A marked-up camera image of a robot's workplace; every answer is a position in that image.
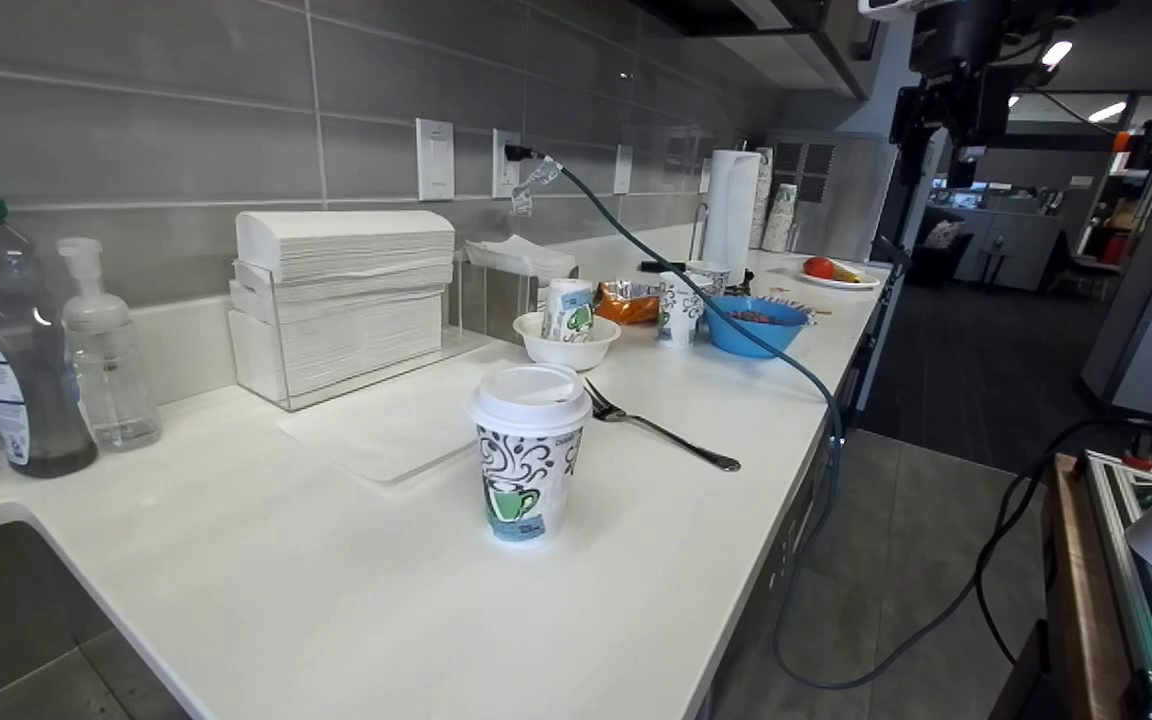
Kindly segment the paper towel roll on holder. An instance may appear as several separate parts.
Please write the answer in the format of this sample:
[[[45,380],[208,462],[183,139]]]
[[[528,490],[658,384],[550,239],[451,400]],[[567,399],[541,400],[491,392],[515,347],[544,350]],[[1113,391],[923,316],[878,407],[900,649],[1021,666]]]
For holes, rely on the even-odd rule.
[[[740,286],[745,279],[763,160],[759,152],[723,149],[710,158],[704,199],[707,210],[692,255],[696,262],[730,270],[730,286]]]

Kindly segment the printed paper cup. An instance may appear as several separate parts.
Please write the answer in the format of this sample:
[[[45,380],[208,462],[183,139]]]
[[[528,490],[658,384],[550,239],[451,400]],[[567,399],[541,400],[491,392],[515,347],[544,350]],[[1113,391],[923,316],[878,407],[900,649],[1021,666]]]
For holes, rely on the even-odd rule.
[[[498,541],[548,541],[563,526],[582,429],[511,435],[477,427],[486,521]]]
[[[732,279],[732,266],[723,263],[689,260],[685,272],[710,297],[723,296]]]
[[[705,290],[712,285],[707,276],[691,272],[685,272],[684,275],[696,288],[682,281],[676,272],[659,274],[657,340],[672,348],[685,348],[695,343],[698,323],[705,311]]]
[[[544,291],[541,338],[585,343],[593,332],[596,285],[579,278],[556,278]]]

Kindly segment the blue bowl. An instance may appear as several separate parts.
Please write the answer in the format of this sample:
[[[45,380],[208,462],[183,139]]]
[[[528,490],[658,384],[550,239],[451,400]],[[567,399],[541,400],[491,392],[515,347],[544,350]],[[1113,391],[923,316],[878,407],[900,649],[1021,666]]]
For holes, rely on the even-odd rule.
[[[812,323],[799,306],[750,296],[710,297],[705,310],[710,342],[742,357],[768,359],[785,354],[797,334]]]

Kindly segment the sink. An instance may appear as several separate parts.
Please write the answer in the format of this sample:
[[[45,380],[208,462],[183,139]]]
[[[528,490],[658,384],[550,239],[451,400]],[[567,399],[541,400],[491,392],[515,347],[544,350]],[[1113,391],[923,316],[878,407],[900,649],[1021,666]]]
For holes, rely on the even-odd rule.
[[[23,521],[0,525],[0,720],[192,720]]]

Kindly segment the metal fork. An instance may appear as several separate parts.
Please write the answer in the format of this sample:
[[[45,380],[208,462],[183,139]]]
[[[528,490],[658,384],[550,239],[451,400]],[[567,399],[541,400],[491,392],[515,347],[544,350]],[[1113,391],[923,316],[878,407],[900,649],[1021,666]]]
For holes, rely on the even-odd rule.
[[[708,450],[708,448],[687,441],[684,437],[673,433],[672,430],[664,429],[662,425],[654,423],[654,420],[649,420],[644,418],[644,416],[627,414],[621,406],[613,404],[608,397],[605,397],[602,392],[594,387],[594,382],[585,379],[584,384],[588,396],[591,400],[591,407],[593,407],[593,416],[596,420],[604,420],[604,423],[630,424],[634,425],[634,427],[647,430],[647,432],[666,439],[666,441],[681,448],[681,450],[685,450],[687,454],[691,454],[694,457],[698,457],[704,462],[707,462],[707,464],[713,468],[727,471],[727,473],[736,473],[736,471],[742,469],[741,462],[735,457],[718,454],[718,452]]]

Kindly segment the dark sofa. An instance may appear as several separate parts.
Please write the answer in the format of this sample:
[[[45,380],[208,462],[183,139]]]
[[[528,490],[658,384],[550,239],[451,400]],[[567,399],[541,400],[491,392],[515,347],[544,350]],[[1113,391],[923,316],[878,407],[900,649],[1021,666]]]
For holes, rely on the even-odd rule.
[[[964,232],[967,219],[943,209],[924,210],[916,233],[911,266],[905,278],[914,285],[943,287],[955,276],[957,265],[972,240]]]

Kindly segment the stack of folded paper towels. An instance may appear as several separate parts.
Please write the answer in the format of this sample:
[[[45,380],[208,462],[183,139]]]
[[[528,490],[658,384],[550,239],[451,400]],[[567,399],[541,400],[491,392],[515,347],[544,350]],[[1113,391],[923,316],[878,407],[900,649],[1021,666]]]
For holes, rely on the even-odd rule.
[[[454,227],[433,211],[242,211],[236,247],[236,376],[274,404],[312,404],[444,346]]]

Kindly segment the flat white paper towel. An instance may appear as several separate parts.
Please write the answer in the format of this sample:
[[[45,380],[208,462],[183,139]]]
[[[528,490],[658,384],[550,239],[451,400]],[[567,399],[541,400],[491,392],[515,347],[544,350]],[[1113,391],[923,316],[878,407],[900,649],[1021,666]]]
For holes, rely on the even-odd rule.
[[[308,407],[279,429],[334,468],[396,488],[473,444],[472,392],[492,370],[521,361],[513,344],[476,348]]]

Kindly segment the white plastic cup lid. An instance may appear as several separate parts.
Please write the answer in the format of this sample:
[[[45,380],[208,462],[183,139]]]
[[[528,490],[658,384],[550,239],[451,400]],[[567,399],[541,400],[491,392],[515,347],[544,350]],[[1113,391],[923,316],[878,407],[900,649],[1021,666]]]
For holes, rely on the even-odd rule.
[[[509,365],[490,370],[477,382],[468,415],[480,427],[506,435],[562,435],[585,427],[593,401],[571,369]]]

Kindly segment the white bowl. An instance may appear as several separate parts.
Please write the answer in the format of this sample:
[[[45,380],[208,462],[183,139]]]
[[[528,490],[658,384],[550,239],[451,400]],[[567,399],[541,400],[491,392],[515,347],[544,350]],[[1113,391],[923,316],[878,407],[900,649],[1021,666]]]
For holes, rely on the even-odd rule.
[[[524,342],[526,356],[532,363],[566,366],[573,372],[589,372],[602,364],[611,346],[621,338],[621,325],[594,314],[590,340],[571,343],[545,340],[540,334],[541,320],[543,313],[526,313],[517,316],[513,323],[513,329]]]

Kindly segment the dish soap bottle green cap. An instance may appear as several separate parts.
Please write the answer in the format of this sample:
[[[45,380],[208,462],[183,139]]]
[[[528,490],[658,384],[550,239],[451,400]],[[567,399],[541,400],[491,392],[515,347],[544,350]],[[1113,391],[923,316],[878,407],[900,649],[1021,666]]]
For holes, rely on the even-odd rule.
[[[36,243],[0,199],[0,445],[15,471],[76,473],[99,457]]]

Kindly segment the clear acrylic napkin holder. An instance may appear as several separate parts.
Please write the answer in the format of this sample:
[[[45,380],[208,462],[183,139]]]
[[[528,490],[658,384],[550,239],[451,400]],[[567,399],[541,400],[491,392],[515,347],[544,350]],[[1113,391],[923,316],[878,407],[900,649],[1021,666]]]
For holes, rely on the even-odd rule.
[[[517,316],[544,309],[550,282],[475,266],[465,247],[454,251],[452,282],[447,295],[447,323],[462,331],[518,342],[513,329]]]

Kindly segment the stack of paper cups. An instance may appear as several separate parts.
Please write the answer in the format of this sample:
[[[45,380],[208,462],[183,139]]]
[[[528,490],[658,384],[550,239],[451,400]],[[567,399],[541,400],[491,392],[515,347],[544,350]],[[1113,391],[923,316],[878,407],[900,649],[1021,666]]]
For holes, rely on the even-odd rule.
[[[781,183],[776,187],[768,217],[765,219],[761,250],[787,252],[790,249],[796,223],[797,191],[799,187],[794,183]]]

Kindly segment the clear foam soap dispenser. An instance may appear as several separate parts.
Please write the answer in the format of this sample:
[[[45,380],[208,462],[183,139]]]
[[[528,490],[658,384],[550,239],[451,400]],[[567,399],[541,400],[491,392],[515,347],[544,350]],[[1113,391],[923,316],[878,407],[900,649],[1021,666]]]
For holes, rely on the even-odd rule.
[[[101,450],[124,452],[159,441],[162,429],[131,306],[106,290],[99,241],[58,241],[76,293],[65,301],[61,323],[76,367],[79,404]]]

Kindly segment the orange snack packet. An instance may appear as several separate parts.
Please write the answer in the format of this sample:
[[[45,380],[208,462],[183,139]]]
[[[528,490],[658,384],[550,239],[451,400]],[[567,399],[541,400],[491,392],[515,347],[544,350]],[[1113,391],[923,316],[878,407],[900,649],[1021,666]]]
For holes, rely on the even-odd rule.
[[[617,325],[657,324],[660,287],[639,281],[607,281],[594,291],[594,314]]]

